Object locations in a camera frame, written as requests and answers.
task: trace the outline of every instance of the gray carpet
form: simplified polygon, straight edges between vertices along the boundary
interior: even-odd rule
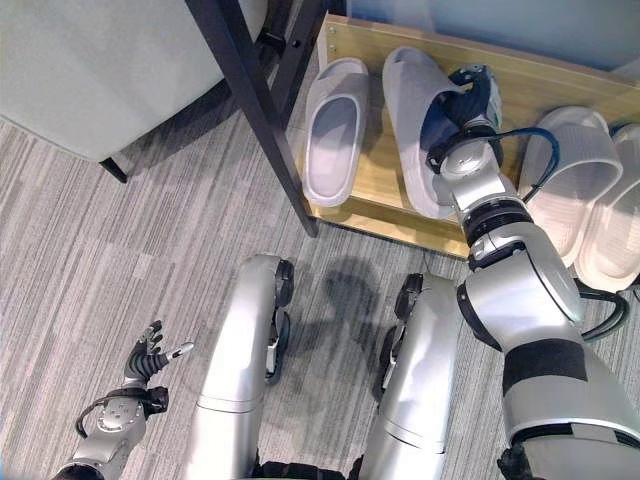
[[[301,111],[289,131],[294,148]],[[156,379],[169,387],[169,411],[148,422],[123,478],[178,478],[234,272],[257,252],[291,259],[297,278],[290,348],[282,381],[267,392],[261,455],[347,472],[375,413],[377,355],[405,275],[425,268],[456,281],[466,275],[461,261],[327,224],[317,239],[305,236],[232,102],[203,112],[168,122],[118,155],[133,172],[126,186],[0,125],[7,478],[55,472],[77,445],[76,415],[119,384],[133,341],[155,319],[168,343],[190,339],[197,347]],[[638,407],[640,309],[632,307],[629,325],[596,350]],[[601,314],[591,309],[587,323]],[[501,370],[501,355],[465,328],[444,478],[500,478]]]

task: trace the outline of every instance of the black cable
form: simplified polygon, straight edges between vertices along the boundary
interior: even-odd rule
[[[629,317],[629,303],[618,293],[593,289],[578,279],[574,279],[580,297],[588,300],[611,302],[615,305],[613,312],[599,325],[582,334],[585,342],[591,343],[603,339],[618,330]]]
[[[142,404],[145,408],[145,415],[148,416],[148,409],[153,408],[155,405],[151,398],[149,397],[149,391],[142,389],[120,389],[109,392],[106,396],[100,397],[97,400],[94,400],[91,405],[85,408],[82,413],[76,418],[76,432],[82,438],[87,438],[87,431],[84,429],[84,419],[89,415],[96,407],[103,406],[105,407],[109,400],[114,398],[132,398],[137,400]]]
[[[87,415],[89,415],[93,410],[102,405],[103,407],[107,405],[107,402],[110,400],[110,397],[101,397],[97,400],[94,400],[91,405],[85,408],[82,413],[76,418],[76,432],[82,438],[87,438],[87,431],[84,429],[84,419]]]
[[[551,157],[549,158],[549,162],[547,163],[547,167],[542,172],[542,175],[538,179],[536,183],[531,185],[531,191],[527,193],[522,201],[527,203],[531,200],[536,193],[544,186],[545,183],[551,177],[551,174],[558,168],[558,164],[560,163],[560,144],[558,143],[558,139],[555,137],[553,133],[549,130],[540,127],[526,127],[526,128],[516,128],[514,130],[510,130],[508,132],[496,133],[495,135],[488,135],[483,137],[476,137],[471,141],[477,140],[501,140],[505,137],[513,137],[517,135],[537,135],[544,139],[546,139],[551,144]]]

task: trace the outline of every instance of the shoe rack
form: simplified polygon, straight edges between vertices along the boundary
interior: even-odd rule
[[[538,55],[434,33],[327,15],[317,39],[320,67],[341,57],[364,61],[372,77],[367,130],[351,197],[335,208],[311,205],[318,219],[404,243],[465,257],[468,247],[455,218],[418,215],[407,198],[400,158],[384,105],[382,66],[395,48],[429,54],[445,73],[469,63],[493,70],[503,103],[503,130],[532,126],[563,105],[585,105],[609,125],[640,122],[640,82]],[[525,140],[503,141],[502,170],[518,185]],[[298,154],[298,168],[304,152]]]

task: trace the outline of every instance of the metal table leg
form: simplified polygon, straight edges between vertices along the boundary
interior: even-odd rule
[[[271,88],[273,101],[285,125],[298,98],[309,58],[327,11],[323,0],[303,0],[296,18],[280,68]]]
[[[120,183],[127,183],[127,174],[122,171],[115,160],[111,157],[100,162],[102,168],[104,168],[111,175],[116,177]]]
[[[302,184],[256,49],[237,0],[185,0],[308,235],[318,226]]]

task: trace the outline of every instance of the white slipper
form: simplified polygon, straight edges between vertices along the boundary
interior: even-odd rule
[[[450,192],[429,168],[426,157],[438,137],[446,136],[441,129],[453,124],[442,114],[428,122],[425,118],[438,95],[461,89],[429,56],[412,47],[400,47],[389,54],[382,70],[382,85],[409,201],[425,217],[448,217],[453,213]]]
[[[596,202],[574,266],[591,288],[617,292],[640,274],[640,124],[620,129],[613,144],[624,172]]]
[[[369,71],[357,58],[341,58],[315,78],[307,96],[307,144],[302,189],[316,205],[344,203],[356,175],[367,124]]]
[[[538,127],[550,130],[558,139],[560,163],[527,207],[569,266],[580,250],[593,205],[618,181],[622,166],[607,122],[590,108],[558,108]],[[522,164],[520,196],[539,180],[550,155],[549,142],[531,137]]]

